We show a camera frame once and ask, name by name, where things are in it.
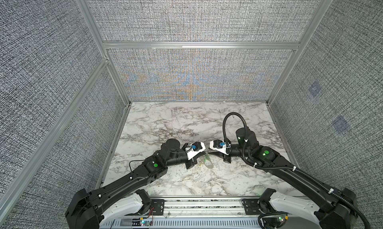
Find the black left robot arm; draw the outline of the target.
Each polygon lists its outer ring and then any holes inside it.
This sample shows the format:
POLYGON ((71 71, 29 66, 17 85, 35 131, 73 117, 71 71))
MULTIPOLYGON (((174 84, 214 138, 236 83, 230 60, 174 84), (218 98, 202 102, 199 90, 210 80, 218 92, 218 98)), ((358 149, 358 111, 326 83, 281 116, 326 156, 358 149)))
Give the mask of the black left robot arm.
POLYGON ((72 198, 65 218, 71 229, 98 229, 102 224, 129 214, 144 215, 151 198, 142 189, 165 175, 168 167, 184 163, 189 169, 204 154, 203 142, 181 147, 176 139, 168 139, 132 172, 107 186, 87 192, 78 191, 72 198))

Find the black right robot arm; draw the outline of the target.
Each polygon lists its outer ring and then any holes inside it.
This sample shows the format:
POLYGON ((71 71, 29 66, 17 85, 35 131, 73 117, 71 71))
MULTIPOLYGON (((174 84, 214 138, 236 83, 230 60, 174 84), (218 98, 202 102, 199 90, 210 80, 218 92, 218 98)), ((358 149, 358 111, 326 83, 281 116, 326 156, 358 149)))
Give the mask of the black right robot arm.
POLYGON ((255 133, 248 128, 238 129, 236 137, 237 144, 224 138, 210 141, 209 148, 225 160, 240 157, 245 164, 282 179, 307 197, 306 200, 288 197, 274 189, 266 189, 258 199, 262 212, 258 222, 263 229, 282 226, 288 215, 309 220, 322 229, 351 229, 357 219, 362 220, 366 229, 370 228, 357 207, 354 192, 331 187, 299 169, 277 151, 260 145, 255 133))

